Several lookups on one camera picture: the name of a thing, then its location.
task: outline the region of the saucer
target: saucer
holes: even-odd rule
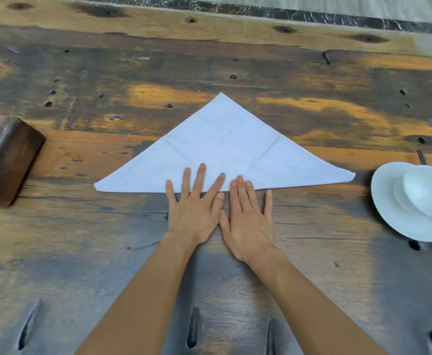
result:
[[[431,242],[432,218],[407,212],[394,196],[395,181],[412,167],[413,164],[404,162],[391,162],[380,166],[372,177],[372,199],[380,216],[394,230],[410,239]]]

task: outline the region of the hand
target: hand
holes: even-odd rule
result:
[[[213,186],[201,198],[201,190],[205,179],[206,165],[201,164],[196,175],[193,190],[190,193],[189,179],[191,170],[186,168],[183,173],[180,201],[177,202],[173,185],[167,180],[166,191],[170,203],[168,223],[169,232],[189,237],[194,245],[204,243],[218,224],[219,211],[224,204],[224,193],[218,193],[226,175],[221,173]]]
[[[269,189],[265,195],[263,214],[257,205],[252,182],[244,182],[242,176],[231,182],[230,198],[231,222],[221,210],[219,225],[223,231],[223,239],[234,256],[247,263],[265,247],[274,246],[272,191]]]

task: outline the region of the person's left hand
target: person's left hand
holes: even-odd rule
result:
[[[166,191],[169,201],[169,232],[179,236],[190,237],[195,245],[204,243],[219,222],[219,212],[224,204],[224,193],[218,193],[226,175],[221,173],[211,189],[201,198],[201,190],[205,179],[206,165],[199,166],[195,184],[190,191],[189,179],[191,170],[186,168],[183,173],[180,201],[177,202],[173,185],[167,180]]]

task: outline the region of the white cloth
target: white cloth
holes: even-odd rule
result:
[[[191,168],[193,184],[201,163],[207,166],[203,192],[221,172],[226,174],[222,191],[238,175],[255,189],[350,182],[356,175],[319,159],[219,93],[94,186],[102,192],[164,193],[170,179],[179,193],[184,168]]]

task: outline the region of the person's right hand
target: person's right hand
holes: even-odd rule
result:
[[[251,181],[244,182],[242,176],[231,182],[231,222],[221,210],[219,225],[223,239],[234,256],[244,262],[274,246],[274,227],[272,223],[273,197],[269,189],[265,196],[264,213],[257,205],[255,189]]]

